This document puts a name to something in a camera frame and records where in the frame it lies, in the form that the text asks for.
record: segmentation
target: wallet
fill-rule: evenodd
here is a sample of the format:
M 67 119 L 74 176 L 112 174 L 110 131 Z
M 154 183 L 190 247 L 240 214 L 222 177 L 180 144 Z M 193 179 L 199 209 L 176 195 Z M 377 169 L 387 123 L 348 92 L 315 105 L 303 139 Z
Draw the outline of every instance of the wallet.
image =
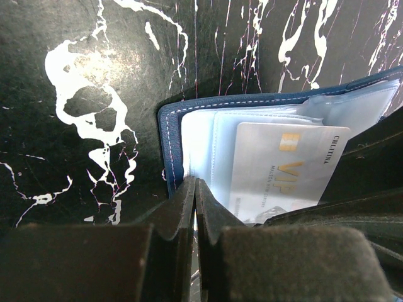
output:
M 205 180 L 245 223 L 318 204 L 349 140 L 400 108 L 403 67 L 340 86 L 193 99 L 158 113 L 169 195 Z

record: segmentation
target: black marble surface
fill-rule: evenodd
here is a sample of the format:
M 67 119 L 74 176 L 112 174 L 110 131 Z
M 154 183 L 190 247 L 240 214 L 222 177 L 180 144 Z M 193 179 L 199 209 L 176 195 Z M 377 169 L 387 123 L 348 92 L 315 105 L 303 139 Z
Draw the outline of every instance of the black marble surface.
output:
M 388 69 L 402 21 L 399 0 L 1 1 L 0 232 L 132 221 L 167 196 L 163 104 Z

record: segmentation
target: blue wallet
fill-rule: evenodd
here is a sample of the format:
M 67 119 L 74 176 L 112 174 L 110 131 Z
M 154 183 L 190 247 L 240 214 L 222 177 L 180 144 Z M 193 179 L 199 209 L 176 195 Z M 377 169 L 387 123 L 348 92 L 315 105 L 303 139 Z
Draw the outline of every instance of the blue wallet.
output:
M 323 89 L 216 96 L 163 106 L 158 120 L 169 195 L 187 175 L 204 179 L 209 187 L 219 175 L 219 186 L 228 186 L 237 125 L 243 122 L 340 126 L 351 130 L 351 138 L 359 135 L 399 108 L 394 99 L 402 75 L 399 66 Z M 191 142 L 185 145 L 183 140 Z

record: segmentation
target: card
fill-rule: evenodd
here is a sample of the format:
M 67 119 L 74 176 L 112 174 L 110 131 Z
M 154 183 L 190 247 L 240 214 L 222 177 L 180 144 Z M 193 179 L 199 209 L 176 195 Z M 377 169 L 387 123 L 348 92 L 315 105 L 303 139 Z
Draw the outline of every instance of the card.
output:
M 333 126 L 240 123 L 229 209 L 241 221 L 317 205 L 350 138 Z

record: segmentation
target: navy blue leather trim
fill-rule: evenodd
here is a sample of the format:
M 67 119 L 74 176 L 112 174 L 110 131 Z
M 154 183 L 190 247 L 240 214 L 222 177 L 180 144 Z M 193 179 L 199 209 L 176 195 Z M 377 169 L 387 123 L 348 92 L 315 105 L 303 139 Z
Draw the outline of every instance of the navy blue leather trim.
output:
M 401 79 L 403 66 L 398 66 L 357 81 L 316 89 L 305 92 L 281 94 L 242 94 L 236 96 L 216 96 L 212 98 L 192 99 L 163 106 L 158 112 L 162 154 L 164 157 L 165 175 L 169 195 L 171 196 L 183 181 L 183 158 L 181 146 L 181 120 L 189 112 L 211 108 L 239 108 L 272 106 L 282 104 L 300 104 L 311 96 L 324 94 L 327 96 L 343 94 L 374 84 L 382 80 Z

